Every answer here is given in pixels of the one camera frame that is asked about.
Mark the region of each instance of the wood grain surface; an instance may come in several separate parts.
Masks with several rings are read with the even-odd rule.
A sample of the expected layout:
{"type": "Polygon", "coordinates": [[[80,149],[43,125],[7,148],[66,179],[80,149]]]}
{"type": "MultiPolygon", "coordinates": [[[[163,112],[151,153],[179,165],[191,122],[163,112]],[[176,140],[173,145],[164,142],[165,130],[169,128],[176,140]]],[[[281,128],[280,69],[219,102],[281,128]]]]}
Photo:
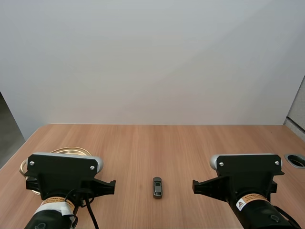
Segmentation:
{"type": "MultiPolygon", "coordinates": [[[[77,146],[104,160],[96,178],[116,180],[115,195],[91,204],[101,229],[241,228],[229,205],[195,195],[192,180],[216,177],[214,154],[276,153],[285,175],[275,177],[271,203],[305,228],[305,169],[284,154],[305,154],[305,143],[285,126],[46,125],[0,170],[0,228],[24,228],[41,198],[25,188],[19,165],[35,152],[77,146]],[[153,177],[163,179],[163,198],[152,195],[153,177]]],[[[92,229],[86,208],[77,228],[92,229]]]]}

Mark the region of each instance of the gray floor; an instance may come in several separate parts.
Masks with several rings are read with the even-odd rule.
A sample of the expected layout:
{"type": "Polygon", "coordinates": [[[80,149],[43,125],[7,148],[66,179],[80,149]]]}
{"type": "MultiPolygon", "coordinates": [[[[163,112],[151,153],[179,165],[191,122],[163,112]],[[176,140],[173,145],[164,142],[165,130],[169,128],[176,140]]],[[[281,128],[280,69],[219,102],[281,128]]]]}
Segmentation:
{"type": "Polygon", "coordinates": [[[24,138],[0,93],[0,168],[23,143],[24,138]]]}

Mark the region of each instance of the cable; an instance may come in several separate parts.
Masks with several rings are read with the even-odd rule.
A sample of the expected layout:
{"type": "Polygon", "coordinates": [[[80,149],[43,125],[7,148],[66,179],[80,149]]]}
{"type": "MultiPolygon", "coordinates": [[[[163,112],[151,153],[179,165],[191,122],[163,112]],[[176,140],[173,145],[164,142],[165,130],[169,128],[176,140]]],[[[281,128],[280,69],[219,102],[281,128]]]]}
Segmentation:
{"type": "Polygon", "coordinates": [[[86,199],[85,199],[85,202],[86,202],[86,206],[87,206],[88,212],[89,212],[89,214],[90,214],[90,216],[91,216],[91,219],[92,219],[92,221],[93,221],[93,224],[94,224],[94,226],[95,226],[95,229],[99,229],[99,225],[97,224],[97,221],[96,221],[96,219],[95,219],[95,216],[94,216],[94,214],[93,214],[93,211],[92,211],[92,209],[91,209],[91,207],[90,207],[90,202],[89,202],[89,197],[88,197],[88,195],[87,195],[87,197],[86,197],[86,199]]]}
{"type": "MultiPolygon", "coordinates": [[[[90,204],[94,201],[94,193],[88,189],[88,188],[75,188],[72,189],[70,192],[68,192],[68,194],[65,197],[65,202],[67,201],[68,196],[73,193],[73,192],[77,192],[77,193],[85,193],[86,194],[86,198],[85,198],[85,205],[81,205],[80,207],[83,208],[85,206],[87,206],[88,212],[91,216],[91,219],[93,221],[94,227],[95,229],[99,229],[99,225],[97,224],[97,221],[95,219],[94,213],[91,209],[90,204]],[[92,195],[92,199],[89,201],[89,194],[92,195]]],[[[72,223],[72,229],[75,229],[77,222],[78,222],[78,217],[76,215],[73,215],[75,217],[74,222],[72,223]]]]}

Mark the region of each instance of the white label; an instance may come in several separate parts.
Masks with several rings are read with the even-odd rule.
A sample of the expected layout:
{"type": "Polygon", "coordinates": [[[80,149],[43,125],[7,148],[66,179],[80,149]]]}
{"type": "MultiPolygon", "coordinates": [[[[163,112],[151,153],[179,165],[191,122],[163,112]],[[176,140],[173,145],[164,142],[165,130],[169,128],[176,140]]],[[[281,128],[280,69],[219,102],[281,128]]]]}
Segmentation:
{"type": "Polygon", "coordinates": [[[244,206],[246,206],[246,203],[244,202],[243,198],[240,198],[239,201],[237,201],[236,206],[238,210],[242,210],[244,206]]]}

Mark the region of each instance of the black cable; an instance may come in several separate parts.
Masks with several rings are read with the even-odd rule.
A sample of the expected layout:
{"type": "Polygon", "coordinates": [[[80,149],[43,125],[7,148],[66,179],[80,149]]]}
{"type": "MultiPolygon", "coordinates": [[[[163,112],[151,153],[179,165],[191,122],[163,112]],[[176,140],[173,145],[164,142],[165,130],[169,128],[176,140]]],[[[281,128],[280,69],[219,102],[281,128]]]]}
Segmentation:
{"type": "Polygon", "coordinates": [[[284,210],[282,210],[281,208],[279,208],[278,206],[274,205],[274,208],[281,213],[283,216],[285,216],[288,219],[288,222],[290,222],[290,224],[292,224],[292,226],[294,226],[295,228],[301,228],[301,226],[295,221],[294,218],[292,218],[291,216],[288,215],[288,213],[286,213],[284,210]]]}
{"type": "MultiPolygon", "coordinates": [[[[88,188],[75,188],[75,189],[72,189],[70,192],[68,192],[68,194],[66,195],[65,197],[65,202],[67,201],[67,198],[68,196],[72,193],[72,192],[78,192],[78,193],[85,193],[86,194],[86,198],[85,198],[85,205],[81,205],[81,207],[85,207],[87,206],[87,209],[88,209],[88,212],[91,216],[91,219],[93,221],[93,224],[94,224],[94,227],[95,229],[99,229],[99,225],[97,224],[97,221],[95,219],[95,216],[93,214],[93,211],[91,209],[91,206],[90,204],[94,201],[94,193],[88,189],[88,188]]],[[[78,222],[78,218],[76,215],[73,215],[75,217],[75,220],[74,222],[72,223],[72,229],[75,229],[76,225],[77,225],[77,222],[78,222]]]]}
{"type": "Polygon", "coordinates": [[[94,214],[93,214],[93,211],[92,211],[92,209],[91,209],[91,207],[90,207],[90,202],[89,202],[89,197],[88,197],[88,195],[87,195],[87,197],[86,197],[86,199],[85,199],[85,202],[86,202],[86,206],[87,206],[88,212],[89,212],[89,214],[90,214],[90,216],[91,216],[91,219],[92,219],[92,221],[93,221],[93,224],[94,224],[94,226],[95,226],[95,229],[99,229],[99,225],[97,224],[97,221],[96,221],[96,219],[95,219],[95,216],[94,216],[94,214]]]}

